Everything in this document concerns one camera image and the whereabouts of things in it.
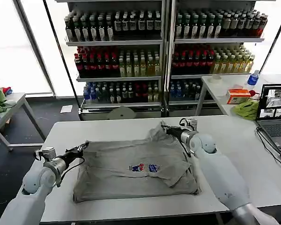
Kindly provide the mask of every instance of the cable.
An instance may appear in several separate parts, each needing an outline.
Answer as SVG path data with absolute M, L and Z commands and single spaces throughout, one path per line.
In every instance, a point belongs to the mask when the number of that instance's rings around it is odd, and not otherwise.
M 78 163 L 77 165 L 74 165 L 72 166 L 70 169 L 68 169 L 67 171 L 65 171 L 65 173 L 61 176 L 61 179 L 60 179 L 60 182 L 62 182 L 62 180 L 64 179 L 65 175 L 67 172 L 69 172 L 70 170 L 74 169 L 75 167 L 81 165 L 82 163 L 85 162 L 85 158 L 81 157 L 82 158 L 82 162 L 81 163 Z
M 263 137 L 267 142 L 268 142 L 268 140 L 261 134 L 260 129 L 256 128 L 256 130 L 257 130 L 257 135 L 259 136 L 259 138 L 260 138 L 260 140 L 261 140 L 261 142 L 262 142 L 264 148 L 274 157 L 274 159 L 275 159 L 277 162 L 279 162 L 279 163 L 281 164 L 281 161 L 276 158 L 276 156 L 267 148 L 266 144 L 263 142 L 262 137 Z

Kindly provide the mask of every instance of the white robotic arm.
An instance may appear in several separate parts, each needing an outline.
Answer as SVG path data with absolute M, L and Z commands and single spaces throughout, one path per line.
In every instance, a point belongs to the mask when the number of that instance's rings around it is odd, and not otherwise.
M 242 225 L 278 225 L 270 215 L 257 209 L 250 200 L 249 189 L 231 161 L 221 154 L 210 135 L 199 134 L 189 128 L 164 126 L 190 147 L 199 159 L 200 168 L 216 198 L 232 212 Z

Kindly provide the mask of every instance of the table leg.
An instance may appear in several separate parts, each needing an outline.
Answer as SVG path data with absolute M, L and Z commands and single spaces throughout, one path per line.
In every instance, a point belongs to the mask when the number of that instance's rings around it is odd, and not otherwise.
M 5 139 L 5 137 L 1 133 L 0 133 L 0 140 L 8 148 L 8 151 L 12 151 L 13 150 L 13 148 L 9 147 L 10 143 Z
M 31 120 L 31 122 L 33 123 L 34 127 L 36 128 L 36 130 L 38 131 L 39 135 L 42 137 L 42 139 L 45 141 L 46 140 L 46 136 L 44 135 L 43 131 L 41 130 L 40 126 L 37 123 L 36 117 L 34 116 L 34 113 L 32 111 L 32 108 L 30 107 L 30 105 L 28 104 L 28 102 L 26 101 L 26 99 L 24 99 L 24 104 L 23 104 L 23 108 L 26 112 L 26 114 L 28 115 L 29 119 Z
M 206 91 L 207 91 L 206 85 L 203 84 L 203 87 L 202 87 L 202 90 L 201 90 L 201 93 L 200 93 L 200 98 L 199 98 L 199 101 L 198 101 L 198 104 L 197 104 L 195 116 L 200 115 L 200 112 L 201 112 L 201 109 L 202 109 L 202 106 L 203 106 L 203 102 L 204 102 L 204 99 L 205 99 Z

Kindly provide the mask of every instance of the paper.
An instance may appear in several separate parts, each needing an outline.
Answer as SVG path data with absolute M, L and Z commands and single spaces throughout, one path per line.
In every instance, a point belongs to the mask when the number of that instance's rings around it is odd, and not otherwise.
M 70 113 L 72 111 L 73 105 L 64 105 L 61 108 L 60 113 Z

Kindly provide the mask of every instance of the metal shelf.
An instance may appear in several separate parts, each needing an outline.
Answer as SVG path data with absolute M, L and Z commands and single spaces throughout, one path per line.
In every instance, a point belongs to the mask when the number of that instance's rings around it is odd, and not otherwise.
M 203 104 L 213 104 L 214 100 L 205 100 Z M 169 101 L 169 105 L 197 105 L 198 101 Z
M 201 38 L 175 40 L 175 44 L 263 42 L 264 38 Z
M 202 76 L 212 76 L 212 75 L 248 75 L 250 73 L 239 73 L 239 74 L 191 74 L 191 75 L 171 75 L 172 80 L 175 79 L 192 79 L 192 78 L 201 78 Z
M 160 102 L 139 102 L 139 103 L 119 103 L 119 104 L 83 104 L 83 109 L 99 109 L 99 108 L 117 108 L 117 107 L 156 107 L 160 106 Z
M 106 77 L 106 78 L 80 78 L 77 77 L 78 82 L 104 82 L 104 81 L 153 81 L 160 80 L 160 76 L 137 76 L 137 77 Z
M 127 40 L 127 41 L 75 41 L 66 42 L 67 46 L 111 46 L 111 45 L 161 45 L 162 40 Z

